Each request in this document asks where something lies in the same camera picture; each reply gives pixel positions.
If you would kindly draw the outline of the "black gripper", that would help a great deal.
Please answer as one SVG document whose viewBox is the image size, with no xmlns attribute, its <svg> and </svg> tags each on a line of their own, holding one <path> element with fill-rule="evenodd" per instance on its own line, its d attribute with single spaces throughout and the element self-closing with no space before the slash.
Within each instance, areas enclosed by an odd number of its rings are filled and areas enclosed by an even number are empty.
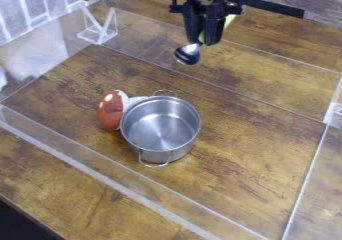
<svg viewBox="0 0 342 240">
<path fill-rule="evenodd" d="M 172 0 L 170 12 L 184 13 L 186 36 L 190 43 L 197 43 L 204 30 L 205 19 L 205 44 L 216 45 L 222 38 L 228 15 L 244 13 L 245 0 L 186 0 L 180 4 Z"/>
</svg>

